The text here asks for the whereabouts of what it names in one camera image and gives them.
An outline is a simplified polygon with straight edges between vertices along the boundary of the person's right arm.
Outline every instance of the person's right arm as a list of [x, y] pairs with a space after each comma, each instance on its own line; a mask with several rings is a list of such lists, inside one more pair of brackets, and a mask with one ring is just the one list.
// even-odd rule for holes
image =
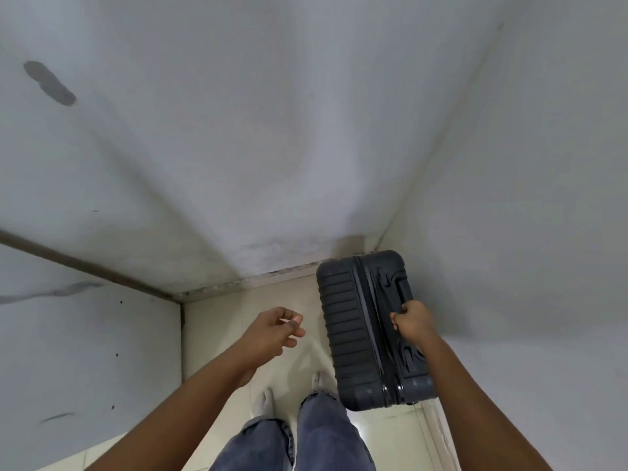
[[403, 310], [391, 314], [392, 322], [425, 356], [462, 470], [551, 471], [439, 336], [428, 309], [419, 301], [410, 301]]

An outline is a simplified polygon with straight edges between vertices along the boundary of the luggage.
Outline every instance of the luggage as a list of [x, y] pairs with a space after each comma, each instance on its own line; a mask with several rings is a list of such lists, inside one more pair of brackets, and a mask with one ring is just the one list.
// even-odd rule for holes
[[390, 312], [412, 299], [401, 256], [381, 251], [326, 261], [318, 291], [342, 404], [353, 411], [436, 397], [425, 358]]

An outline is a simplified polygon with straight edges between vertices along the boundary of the black suitcase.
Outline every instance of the black suitcase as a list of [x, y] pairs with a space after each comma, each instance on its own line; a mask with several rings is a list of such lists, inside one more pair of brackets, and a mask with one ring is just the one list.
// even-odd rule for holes
[[401, 256], [334, 259], [316, 276], [342, 404], [362, 411], [436, 397], [425, 358], [390, 319], [412, 299]]

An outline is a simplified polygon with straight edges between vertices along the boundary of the person's left arm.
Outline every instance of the person's left arm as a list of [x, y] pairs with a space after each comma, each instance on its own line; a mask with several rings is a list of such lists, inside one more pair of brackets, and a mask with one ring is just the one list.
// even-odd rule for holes
[[283, 347], [295, 347], [303, 316], [277, 307], [259, 314], [229, 349], [185, 381], [89, 471], [180, 471], [236, 388]]

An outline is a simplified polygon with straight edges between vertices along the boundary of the hand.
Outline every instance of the hand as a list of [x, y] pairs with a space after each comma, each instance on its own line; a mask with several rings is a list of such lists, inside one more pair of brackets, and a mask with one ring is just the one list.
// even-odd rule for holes
[[419, 301], [408, 301], [403, 306], [403, 313], [391, 312], [391, 320], [395, 330], [398, 330], [404, 339], [423, 351], [425, 340], [438, 336], [434, 317]]
[[283, 353], [284, 347], [296, 347], [295, 337], [303, 337], [303, 316], [283, 307], [260, 312], [242, 337], [231, 346], [246, 373], [239, 386], [246, 385], [261, 365]]

